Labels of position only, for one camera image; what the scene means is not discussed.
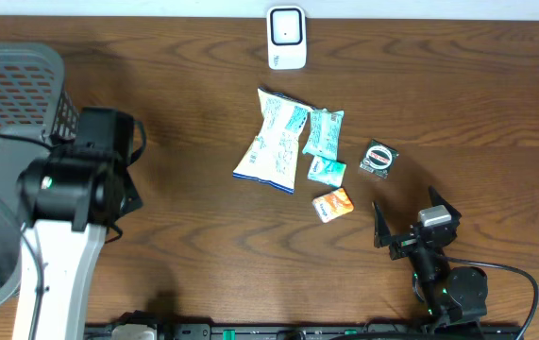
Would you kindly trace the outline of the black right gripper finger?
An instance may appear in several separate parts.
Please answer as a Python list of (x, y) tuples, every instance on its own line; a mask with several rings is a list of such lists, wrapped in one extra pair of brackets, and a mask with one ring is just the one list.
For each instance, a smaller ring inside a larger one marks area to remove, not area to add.
[(391, 232), (387, 226), (383, 212), (379, 207), (377, 201), (373, 202), (373, 208), (375, 211), (375, 231), (374, 231), (374, 247), (381, 248), (387, 247), (391, 244)]
[(433, 187), (429, 187), (430, 202), (433, 206), (443, 205), (453, 220), (460, 220), (462, 214), (456, 210), (451, 204), (449, 204)]

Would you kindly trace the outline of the orange tissue packet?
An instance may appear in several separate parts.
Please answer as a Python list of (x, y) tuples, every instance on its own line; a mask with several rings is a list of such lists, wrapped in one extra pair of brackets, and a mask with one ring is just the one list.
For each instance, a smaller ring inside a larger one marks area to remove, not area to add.
[(354, 205), (344, 188), (315, 198), (312, 201), (312, 206), (323, 223), (328, 223), (354, 211)]

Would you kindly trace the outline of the green Zam-Buk ointment box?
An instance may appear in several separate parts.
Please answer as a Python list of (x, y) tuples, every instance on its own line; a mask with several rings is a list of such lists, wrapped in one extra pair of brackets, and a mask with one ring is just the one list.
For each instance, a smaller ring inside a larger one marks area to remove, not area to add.
[(390, 146), (372, 140), (366, 149), (360, 168), (382, 179), (387, 179), (399, 152)]

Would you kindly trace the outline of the small teal tissue packet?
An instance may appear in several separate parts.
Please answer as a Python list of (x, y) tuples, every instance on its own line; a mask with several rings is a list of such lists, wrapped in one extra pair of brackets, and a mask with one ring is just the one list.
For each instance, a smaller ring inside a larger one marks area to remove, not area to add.
[(308, 172), (308, 179), (333, 187), (342, 185), (346, 165), (320, 156), (314, 156)]

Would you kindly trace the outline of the large teal wipes packet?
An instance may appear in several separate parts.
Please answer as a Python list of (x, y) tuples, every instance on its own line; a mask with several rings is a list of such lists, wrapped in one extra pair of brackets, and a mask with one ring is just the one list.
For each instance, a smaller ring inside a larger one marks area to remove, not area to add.
[(344, 115), (343, 110), (335, 112), (327, 109), (312, 111), (310, 115), (311, 132), (302, 153), (336, 161)]

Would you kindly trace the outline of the cream blue snack bag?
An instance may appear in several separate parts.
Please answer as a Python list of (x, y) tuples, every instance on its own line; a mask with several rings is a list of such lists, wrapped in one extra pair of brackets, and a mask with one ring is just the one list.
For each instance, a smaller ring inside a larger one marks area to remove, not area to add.
[(292, 195), (302, 133), (313, 107), (283, 93), (258, 89), (263, 122), (232, 172), (236, 179), (268, 184)]

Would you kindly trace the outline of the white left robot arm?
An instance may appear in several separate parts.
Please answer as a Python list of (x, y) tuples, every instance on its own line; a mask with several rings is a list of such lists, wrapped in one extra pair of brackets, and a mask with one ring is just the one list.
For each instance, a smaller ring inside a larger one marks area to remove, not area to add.
[(128, 168), (144, 153), (142, 122), (86, 108), (74, 139), (52, 146), (17, 180), (23, 218), (15, 339), (80, 339), (93, 271), (117, 221), (143, 201)]

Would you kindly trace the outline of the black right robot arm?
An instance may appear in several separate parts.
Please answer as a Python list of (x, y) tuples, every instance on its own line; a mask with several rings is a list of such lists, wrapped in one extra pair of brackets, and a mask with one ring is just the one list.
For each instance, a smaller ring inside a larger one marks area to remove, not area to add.
[(374, 247), (388, 247), (390, 258), (410, 260), (416, 295), (426, 303), (430, 318), (425, 332), (477, 322), (487, 314), (487, 276), (476, 266), (451, 267), (444, 248), (457, 238), (462, 215), (429, 187), (431, 206), (418, 213), (410, 230), (393, 235), (377, 203)]

